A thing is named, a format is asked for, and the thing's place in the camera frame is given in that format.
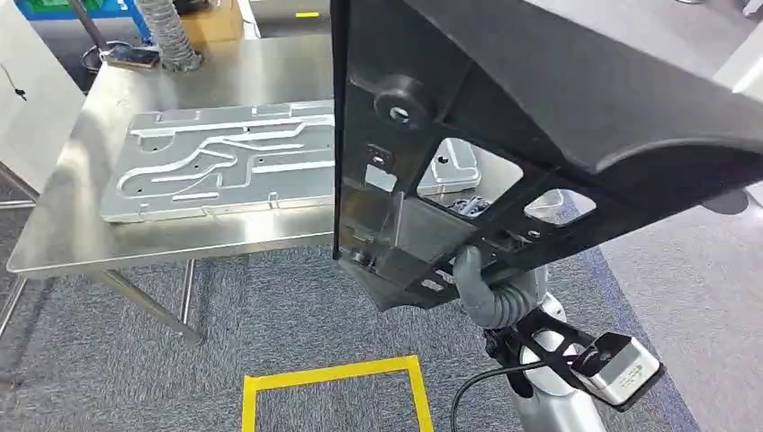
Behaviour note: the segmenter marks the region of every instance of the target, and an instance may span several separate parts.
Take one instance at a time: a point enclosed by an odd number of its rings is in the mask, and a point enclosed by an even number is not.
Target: yellow square marking
[[[257,391],[396,371],[408,371],[410,389],[413,393],[413,404],[416,408],[416,417],[418,418],[418,430],[421,432],[433,432],[432,417],[429,414],[429,402],[426,400],[426,391],[424,390],[424,378],[421,375],[421,365],[419,365],[416,355],[322,367],[307,371],[278,373],[276,375],[244,376],[241,432],[255,432]]]

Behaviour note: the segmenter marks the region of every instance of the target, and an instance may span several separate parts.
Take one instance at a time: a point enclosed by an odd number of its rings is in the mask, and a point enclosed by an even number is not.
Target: black cable
[[[8,83],[11,85],[11,87],[13,87],[13,92],[16,93],[17,96],[21,97],[24,101],[26,101],[26,92],[16,87],[16,84],[13,83],[13,78],[11,78],[11,73],[8,72],[8,69],[5,68],[3,63],[0,63],[0,68],[3,70],[3,72],[5,72],[5,76],[8,78]]]
[[[564,358],[568,361],[575,359],[574,355],[566,355]],[[505,375],[505,374],[518,374],[520,372],[529,371],[531,369],[537,369],[539,367],[548,366],[545,362],[533,362],[528,364],[520,364],[518,366],[499,367],[498,369],[492,369],[487,372],[477,373],[472,378],[466,380],[460,389],[453,396],[453,404],[451,405],[451,431],[458,432],[458,425],[456,420],[458,419],[458,404],[461,403],[461,397],[470,387],[474,384],[484,381],[490,377]]]

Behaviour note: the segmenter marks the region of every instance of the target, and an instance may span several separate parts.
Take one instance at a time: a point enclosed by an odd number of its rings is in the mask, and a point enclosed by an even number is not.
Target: screw hole
[[[390,108],[390,118],[392,118],[395,122],[398,122],[401,124],[410,122],[410,116],[408,115],[408,111],[406,111],[403,108],[400,108],[399,106],[393,106]]]

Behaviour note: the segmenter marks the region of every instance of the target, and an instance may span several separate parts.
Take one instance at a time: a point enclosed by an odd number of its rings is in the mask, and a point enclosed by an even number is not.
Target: black plastic panel
[[[758,103],[530,4],[336,0],[332,13],[335,259],[382,309],[452,300],[461,244],[493,257],[493,274],[525,271],[763,178]],[[524,172],[474,220],[416,195],[446,137]],[[380,152],[391,193],[364,183]],[[561,226],[528,217],[550,189],[596,209]],[[432,211],[401,211],[411,200]]]

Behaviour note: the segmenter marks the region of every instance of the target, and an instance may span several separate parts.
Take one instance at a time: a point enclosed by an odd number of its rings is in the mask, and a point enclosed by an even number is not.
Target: aluminum plate
[[[419,192],[472,188],[465,141],[447,139]],[[333,101],[146,112],[133,120],[101,202],[109,222],[161,221],[334,202]],[[394,179],[369,173],[384,189]]]

